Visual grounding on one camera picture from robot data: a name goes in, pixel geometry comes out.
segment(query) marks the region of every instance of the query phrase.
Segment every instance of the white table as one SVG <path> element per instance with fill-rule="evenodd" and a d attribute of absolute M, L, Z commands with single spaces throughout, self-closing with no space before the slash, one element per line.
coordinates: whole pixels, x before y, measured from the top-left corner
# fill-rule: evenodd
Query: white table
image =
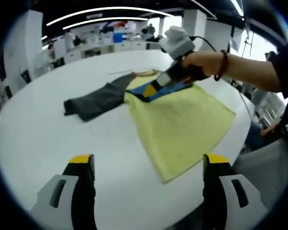
<path fill-rule="evenodd" d="M 172 60 L 158 50 L 126 51 L 71 63 L 33 81 L 7 102 L 0 120 L 0 166 L 15 198 L 27 210 L 40 188 L 61 174 L 69 159 L 92 153 L 96 165 L 95 220 L 99 230 L 162 230 L 203 201 L 203 164 L 162 184 L 138 138 L 127 105 L 83 123 L 64 116 L 63 101 L 92 92 L 123 75 L 124 69 L 166 69 Z M 121 73 L 109 75 L 112 63 Z M 197 83 L 236 117 L 213 153 L 233 163 L 250 118 L 239 93 L 213 78 Z M 245 101 L 250 112 L 253 104 Z"/>

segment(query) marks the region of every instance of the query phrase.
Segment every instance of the window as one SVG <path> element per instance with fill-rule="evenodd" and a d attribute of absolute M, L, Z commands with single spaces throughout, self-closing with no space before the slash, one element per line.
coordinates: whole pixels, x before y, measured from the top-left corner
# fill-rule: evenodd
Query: window
<path fill-rule="evenodd" d="M 147 25 L 152 24 L 155 28 L 154 36 L 157 36 L 159 33 L 160 18 L 150 18 L 148 19 Z"/>
<path fill-rule="evenodd" d="M 247 59 L 252 59 L 252 60 L 257 60 L 257 61 L 266 61 L 266 58 L 264 55 L 265 53 L 269 53 L 270 51 L 274 51 L 275 53 L 277 53 L 277 48 L 275 45 L 273 45 L 271 42 L 267 41 L 260 35 L 255 34 L 254 32 L 250 32 L 250 36 L 247 41 L 248 43 L 252 43 L 252 48 L 251 48 L 251 45 L 247 44 L 245 46 L 245 50 L 243 53 L 243 49 L 245 45 L 244 41 L 246 40 L 246 38 L 247 38 L 247 33 L 246 33 L 246 30 L 244 30 L 242 33 L 242 38 L 241 38 L 241 45 L 238 51 L 238 56 L 240 57 L 243 55 L 243 57 Z M 277 96 L 285 105 L 287 105 L 288 98 L 284 99 L 283 94 L 281 92 L 277 93 Z"/>
<path fill-rule="evenodd" d="M 165 37 L 166 36 L 165 31 L 168 30 L 173 25 L 181 27 L 181 23 L 182 23 L 181 16 L 165 17 L 163 28 L 162 28 L 162 36 Z"/>

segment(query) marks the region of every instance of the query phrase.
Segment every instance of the white column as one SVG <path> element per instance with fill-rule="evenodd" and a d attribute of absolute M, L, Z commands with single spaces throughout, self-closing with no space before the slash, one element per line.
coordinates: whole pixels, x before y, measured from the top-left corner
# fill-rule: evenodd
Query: white column
<path fill-rule="evenodd" d="M 162 35 L 163 25 L 164 25 L 164 18 L 160 18 L 158 35 Z"/>
<path fill-rule="evenodd" d="M 205 39 L 217 50 L 227 50 L 231 33 L 231 25 L 215 21 L 207 21 L 205 30 Z M 204 42 L 201 50 L 212 50 Z"/>
<path fill-rule="evenodd" d="M 136 23 L 134 21 L 127 21 L 127 28 L 129 32 L 135 33 Z"/>
<path fill-rule="evenodd" d="M 186 30 L 189 36 L 204 37 L 206 29 L 207 15 L 200 10 L 185 10 L 181 26 Z M 203 45 L 202 39 L 196 38 L 196 50 Z"/>
<path fill-rule="evenodd" d="M 8 85 L 15 95 L 25 85 L 20 74 L 28 70 L 31 80 L 35 74 L 35 60 L 42 53 L 43 14 L 28 11 L 11 28 L 4 44 L 4 67 Z"/>

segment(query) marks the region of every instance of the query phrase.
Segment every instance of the yellow shirt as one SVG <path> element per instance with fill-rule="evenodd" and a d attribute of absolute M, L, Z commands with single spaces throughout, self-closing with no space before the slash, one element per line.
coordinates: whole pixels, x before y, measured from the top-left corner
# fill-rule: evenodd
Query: yellow shirt
<path fill-rule="evenodd" d="M 137 77 L 127 89 L 155 78 Z M 212 152 L 235 117 L 233 111 L 197 85 L 149 103 L 128 92 L 124 100 L 129 105 L 141 142 L 165 183 Z"/>

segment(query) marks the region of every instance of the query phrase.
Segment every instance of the cable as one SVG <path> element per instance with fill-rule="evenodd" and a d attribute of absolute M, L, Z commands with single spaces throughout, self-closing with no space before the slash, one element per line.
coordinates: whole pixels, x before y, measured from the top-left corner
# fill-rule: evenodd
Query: cable
<path fill-rule="evenodd" d="M 251 42 L 251 48 L 250 48 L 250 56 L 251 56 L 252 47 L 253 47 L 253 40 L 254 40 L 254 32 L 253 32 L 253 35 L 252 35 L 252 42 Z"/>
<path fill-rule="evenodd" d="M 210 42 L 208 42 L 208 41 L 207 41 L 206 39 L 204 39 L 203 37 L 200 37 L 200 36 L 190 36 L 190 39 L 191 39 L 191 41 L 194 41 L 197 37 L 203 39 L 205 42 L 207 42 L 207 44 L 208 44 L 215 52 L 217 52 L 216 49 L 210 44 Z M 252 120 L 252 115 L 251 115 L 251 113 L 250 113 L 250 111 L 249 111 L 249 109 L 248 109 L 248 107 L 247 107 L 247 105 L 246 105 L 246 102 L 245 102 L 245 100 L 244 100 L 241 92 L 240 92 L 240 91 L 238 91 L 238 92 L 239 92 L 239 95 L 240 95 L 241 99 L 243 100 L 243 103 L 244 103 L 244 105 L 245 105 L 246 110 L 248 111 L 248 114 L 249 114 L 249 116 L 250 116 L 250 119 Z"/>
<path fill-rule="evenodd" d="M 194 41 L 197 37 L 201 38 L 202 40 L 204 40 L 215 52 L 216 49 L 210 44 L 210 42 L 208 42 L 206 39 L 204 39 L 203 37 L 200 37 L 200 36 L 190 36 L 189 38 L 191 39 L 191 41 Z"/>

